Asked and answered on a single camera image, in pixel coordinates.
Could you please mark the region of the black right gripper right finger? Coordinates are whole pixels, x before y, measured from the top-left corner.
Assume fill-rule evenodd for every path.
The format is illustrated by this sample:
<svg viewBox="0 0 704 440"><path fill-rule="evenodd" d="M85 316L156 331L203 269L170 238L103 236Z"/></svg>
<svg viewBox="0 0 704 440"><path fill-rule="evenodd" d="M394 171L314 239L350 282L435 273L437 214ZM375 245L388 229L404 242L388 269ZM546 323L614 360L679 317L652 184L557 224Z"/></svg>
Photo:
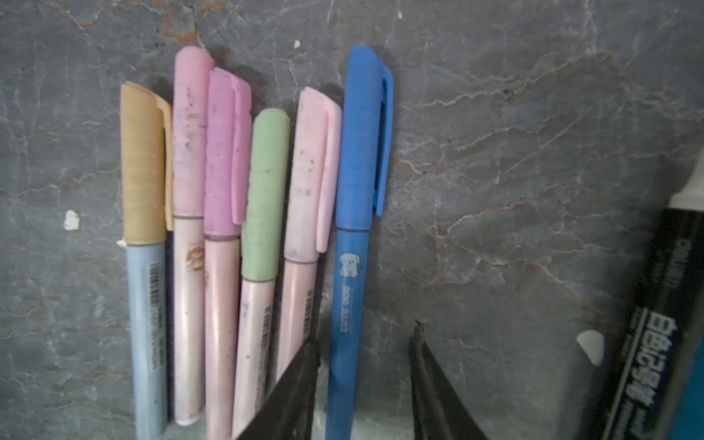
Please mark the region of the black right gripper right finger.
<svg viewBox="0 0 704 440"><path fill-rule="evenodd" d="M486 440L425 342L416 322L409 343L415 439Z"/></svg>

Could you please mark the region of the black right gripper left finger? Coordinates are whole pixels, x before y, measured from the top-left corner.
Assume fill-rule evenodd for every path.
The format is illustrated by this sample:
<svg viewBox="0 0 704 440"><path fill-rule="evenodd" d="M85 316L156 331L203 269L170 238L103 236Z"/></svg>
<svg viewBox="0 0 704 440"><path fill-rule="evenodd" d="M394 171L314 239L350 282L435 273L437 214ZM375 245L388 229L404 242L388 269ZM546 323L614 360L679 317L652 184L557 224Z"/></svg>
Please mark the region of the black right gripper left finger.
<svg viewBox="0 0 704 440"><path fill-rule="evenodd" d="M319 366L318 343L308 338L238 439L309 440Z"/></svg>

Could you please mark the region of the green cap pen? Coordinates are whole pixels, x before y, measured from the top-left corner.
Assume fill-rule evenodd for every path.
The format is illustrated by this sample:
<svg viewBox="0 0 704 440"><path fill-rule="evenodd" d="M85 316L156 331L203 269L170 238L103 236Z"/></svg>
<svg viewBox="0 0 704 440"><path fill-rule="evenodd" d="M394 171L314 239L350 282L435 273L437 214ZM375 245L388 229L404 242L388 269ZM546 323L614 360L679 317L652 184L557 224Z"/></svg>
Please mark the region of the green cap pen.
<svg viewBox="0 0 704 440"><path fill-rule="evenodd" d="M253 126L249 193L242 229L242 290L232 422L234 439L239 438L253 420L266 392L290 126L288 115L278 108L261 111Z"/></svg>

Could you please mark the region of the black marker white cap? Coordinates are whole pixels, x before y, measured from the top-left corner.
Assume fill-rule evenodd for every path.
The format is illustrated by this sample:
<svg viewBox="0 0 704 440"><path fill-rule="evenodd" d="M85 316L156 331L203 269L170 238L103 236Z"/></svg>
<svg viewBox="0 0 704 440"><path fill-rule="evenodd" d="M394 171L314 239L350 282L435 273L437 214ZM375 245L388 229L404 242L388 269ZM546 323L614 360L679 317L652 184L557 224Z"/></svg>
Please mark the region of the black marker white cap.
<svg viewBox="0 0 704 440"><path fill-rule="evenodd" d="M703 348L703 163L660 216L617 359L580 439L669 439Z"/></svg>

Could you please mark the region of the light blue marker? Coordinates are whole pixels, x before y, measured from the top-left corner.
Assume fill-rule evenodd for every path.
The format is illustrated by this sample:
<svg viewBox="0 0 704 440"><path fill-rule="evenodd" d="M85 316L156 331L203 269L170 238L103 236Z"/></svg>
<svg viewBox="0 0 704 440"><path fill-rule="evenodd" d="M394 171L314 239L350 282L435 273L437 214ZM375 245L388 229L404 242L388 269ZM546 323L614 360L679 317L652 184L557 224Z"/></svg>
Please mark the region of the light blue marker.
<svg viewBox="0 0 704 440"><path fill-rule="evenodd" d="M703 348L694 362L669 439L703 440Z"/></svg>

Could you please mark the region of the purple cap pink pen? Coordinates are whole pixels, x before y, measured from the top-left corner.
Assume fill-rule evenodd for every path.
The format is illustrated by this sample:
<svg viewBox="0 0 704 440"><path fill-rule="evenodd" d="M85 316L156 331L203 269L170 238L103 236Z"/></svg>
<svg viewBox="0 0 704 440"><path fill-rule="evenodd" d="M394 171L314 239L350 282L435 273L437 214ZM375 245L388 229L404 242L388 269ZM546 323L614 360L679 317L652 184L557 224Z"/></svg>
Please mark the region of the purple cap pink pen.
<svg viewBox="0 0 704 440"><path fill-rule="evenodd" d="M205 165L206 436L232 436L238 339L240 237L251 156L252 93L220 68L210 73Z"/></svg>

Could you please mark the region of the light pink cap pen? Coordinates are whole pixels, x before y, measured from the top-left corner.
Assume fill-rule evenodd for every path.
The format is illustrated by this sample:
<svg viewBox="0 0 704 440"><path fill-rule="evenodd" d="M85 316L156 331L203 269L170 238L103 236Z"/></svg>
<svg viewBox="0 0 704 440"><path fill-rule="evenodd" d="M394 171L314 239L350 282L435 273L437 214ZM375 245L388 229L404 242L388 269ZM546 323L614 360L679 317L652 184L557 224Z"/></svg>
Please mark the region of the light pink cap pen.
<svg viewBox="0 0 704 440"><path fill-rule="evenodd" d="M341 150L341 107L311 87L297 111L284 240L276 379L311 333L316 273L329 243Z"/></svg>

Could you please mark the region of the dark blue pen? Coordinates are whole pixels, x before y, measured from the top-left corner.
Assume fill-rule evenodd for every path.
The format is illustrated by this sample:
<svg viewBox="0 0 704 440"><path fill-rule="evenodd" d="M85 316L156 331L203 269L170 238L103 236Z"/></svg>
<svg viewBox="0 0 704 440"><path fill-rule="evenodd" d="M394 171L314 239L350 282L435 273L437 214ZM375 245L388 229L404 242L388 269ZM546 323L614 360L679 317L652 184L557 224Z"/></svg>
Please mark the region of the dark blue pen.
<svg viewBox="0 0 704 440"><path fill-rule="evenodd" d="M327 439L352 433L370 229L382 216L392 150L394 80L367 46L348 56L337 185Z"/></svg>

